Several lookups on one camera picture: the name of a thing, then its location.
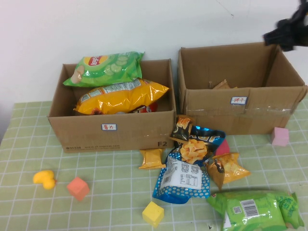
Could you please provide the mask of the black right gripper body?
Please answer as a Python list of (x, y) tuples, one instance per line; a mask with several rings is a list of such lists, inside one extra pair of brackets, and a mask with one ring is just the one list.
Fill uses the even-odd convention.
[(292, 22), (286, 42), (280, 45), (283, 51), (292, 51), (295, 46), (307, 47), (308, 46), (308, 15), (300, 17), (295, 21), (295, 16), (289, 18)]

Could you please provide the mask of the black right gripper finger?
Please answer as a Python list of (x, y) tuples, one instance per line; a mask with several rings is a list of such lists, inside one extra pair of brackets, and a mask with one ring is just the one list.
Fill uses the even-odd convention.
[(277, 22), (276, 27), (277, 27), (277, 29), (278, 28), (279, 29), (283, 29), (283, 28), (287, 29), (287, 28), (290, 28), (291, 25), (292, 25), (292, 22), (291, 22), (290, 19), (282, 19), (282, 20)]
[(265, 46), (279, 45), (281, 42), (281, 33), (278, 30), (273, 30), (263, 35)]

